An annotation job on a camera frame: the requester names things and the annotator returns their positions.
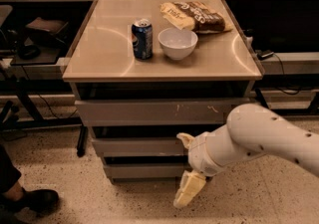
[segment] black shoe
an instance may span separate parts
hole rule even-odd
[[[1,224],[28,224],[27,222],[18,220],[12,212],[6,211],[0,207],[0,223]]]
[[[6,199],[5,205],[7,210],[19,212],[23,208],[28,207],[37,213],[51,212],[58,206],[59,195],[51,189],[38,189],[34,191],[26,191],[23,189],[23,197],[18,201]]]

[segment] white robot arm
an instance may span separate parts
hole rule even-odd
[[[173,205],[186,206],[205,185],[206,177],[223,171],[236,162],[264,154],[285,158],[319,176],[319,134],[290,123],[278,114],[256,104],[232,110],[225,125],[197,137],[177,135],[188,148],[186,171]]]

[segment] person's foot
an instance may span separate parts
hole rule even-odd
[[[59,195],[51,189],[38,189],[34,191],[26,191],[23,189],[24,195],[18,201],[5,199],[4,204],[7,210],[19,212],[23,208],[28,207],[37,213],[51,212],[58,206]]]

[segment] soda can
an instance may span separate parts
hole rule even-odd
[[[132,44],[137,59],[146,60],[153,56],[153,28],[148,19],[137,20],[132,25]]]

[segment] beige table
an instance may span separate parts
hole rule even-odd
[[[235,27],[200,35],[182,61],[166,57],[158,33],[171,27],[160,13],[167,1],[190,0],[99,0],[63,76],[112,181],[181,176],[187,161],[176,133],[221,125],[262,78]],[[231,21],[221,0],[200,1]],[[147,61],[133,55],[137,18],[153,23],[154,56]]]

